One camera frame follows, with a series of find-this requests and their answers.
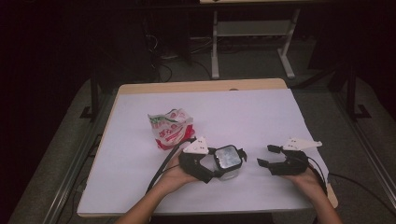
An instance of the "white tabletop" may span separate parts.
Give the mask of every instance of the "white tabletop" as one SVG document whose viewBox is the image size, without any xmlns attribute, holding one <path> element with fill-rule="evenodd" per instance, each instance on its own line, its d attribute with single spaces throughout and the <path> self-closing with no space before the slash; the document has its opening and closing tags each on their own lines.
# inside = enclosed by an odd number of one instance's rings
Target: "white tabletop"
<svg viewBox="0 0 396 224">
<path fill-rule="evenodd" d="M 212 214 L 283 211 L 311 207 L 288 181 L 257 163 L 283 161 L 267 145 L 290 137 L 313 140 L 290 90 L 197 91 L 119 94 L 107 122 L 78 214 L 120 215 L 144 194 L 169 151 L 157 148 L 148 114 L 183 108 L 193 118 L 196 136 L 210 147 L 235 145 L 247 153 L 239 176 L 208 184 L 191 183 L 168 195 L 155 214 Z M 316 148 L 305 152 L 328 169 Z"/>
</svg>

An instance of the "plastic wrapper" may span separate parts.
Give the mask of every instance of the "plastic wrapper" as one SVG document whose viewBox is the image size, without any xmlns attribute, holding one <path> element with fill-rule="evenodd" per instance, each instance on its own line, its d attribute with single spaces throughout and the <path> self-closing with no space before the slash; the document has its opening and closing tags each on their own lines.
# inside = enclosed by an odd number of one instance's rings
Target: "plastic wrapper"
<svg viewBox="0 0 396 224">
<path fill-rule="evenodd" d="M 192 117 L 183 109 L 173 109 L 167 114 L 148 115 L 155 141 L 161 149 L 170 149 L 192 137 Z"/>
</svg>

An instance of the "crumpled snack bag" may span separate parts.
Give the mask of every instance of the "crumpled snack bag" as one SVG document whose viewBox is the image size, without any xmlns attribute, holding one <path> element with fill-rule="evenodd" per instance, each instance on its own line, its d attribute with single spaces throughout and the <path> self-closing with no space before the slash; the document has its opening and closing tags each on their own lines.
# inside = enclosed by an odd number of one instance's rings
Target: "crumpled snack bag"
<svg viewBox="0 0 396 224">
<path fill-rule="evenodd" d="M 173 109 L 164 115 L 148 115 L 155 141 L 164 150 L 190 138 L 195 130 L 192 117 L 183 109 Z"/>
</svg>

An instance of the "table leg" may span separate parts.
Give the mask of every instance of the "table leg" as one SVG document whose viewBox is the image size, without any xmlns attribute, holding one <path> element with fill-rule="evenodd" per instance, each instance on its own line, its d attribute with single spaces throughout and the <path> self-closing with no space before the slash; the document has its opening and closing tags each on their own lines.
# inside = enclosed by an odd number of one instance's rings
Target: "table leg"
<svg viewBox="0 0 396 224">
<path fill-rule="evenodd" d="M 213 49 L 212 49 L 212 79 L 219 79 L 218 61 L 218 12 L 213 14 Z"/>
<path fill-rule="evenodd" d="M 288 53 L 289 45 L 291 42 L 291 38 L 293 37 L 294 29 L 296 27 L 299 14 L 300 14 L 300 9 L 299 8 L 295 9 L 293 13 L 293 17 L 291 18 L 290 21 L 288 32 L 286 34 L 286 42 L 281 49 L 277 50 L 280 61 L 282 62 L 283 68 L 285 69 L 286 75 L 288 76 L 289 79 L 294 79 L 295 75 L 293 70 L 291 69 L 291 65 L 289 63 L 289 59 L 286 54 Z"/>
</svg>

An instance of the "hand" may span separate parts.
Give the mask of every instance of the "hand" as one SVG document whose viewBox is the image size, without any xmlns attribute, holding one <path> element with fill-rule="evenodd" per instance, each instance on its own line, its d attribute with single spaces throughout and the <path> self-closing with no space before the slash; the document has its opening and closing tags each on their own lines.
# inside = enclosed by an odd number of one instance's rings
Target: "hand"
<svg viewBox="0 0 396 224">
<path fill-rule="evenodd" d="M 283 175 L 282 177 L 290 180 L 311 201 L 316 199 L 318 196 L 324 195 L 317 177 L 309 168 L 299 175 Z"/>
<path fill-rule="evenodd" d="M 154 188 L 160 189 L 165 194 L 172 193 L 187 183 L 198 181 L 197 178 L 186 174 L 179 166 L 177 153 L 167 164 L 163 175 Z"/>
</svg>

